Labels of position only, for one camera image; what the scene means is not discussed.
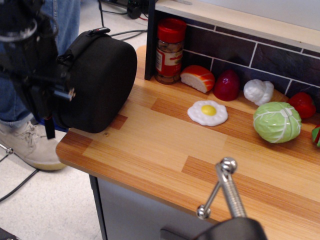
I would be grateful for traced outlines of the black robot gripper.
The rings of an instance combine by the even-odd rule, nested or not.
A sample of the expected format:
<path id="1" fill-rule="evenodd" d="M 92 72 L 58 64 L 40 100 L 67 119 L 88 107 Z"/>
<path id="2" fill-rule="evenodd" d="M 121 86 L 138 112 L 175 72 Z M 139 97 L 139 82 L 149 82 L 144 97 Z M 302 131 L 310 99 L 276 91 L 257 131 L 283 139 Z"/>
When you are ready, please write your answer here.
<path id="1" fill-rule="evenodd" d="M 26 108 L 39 118 L 49 120 L 53 117 L 53 99 L 70 102 L 76 96 L 75 88 L 68 86 L 70 74 L 53 60 L 37 69 L 28 67 L 10 57 L 0 58 L 0 72 L 14 82 Z"/>

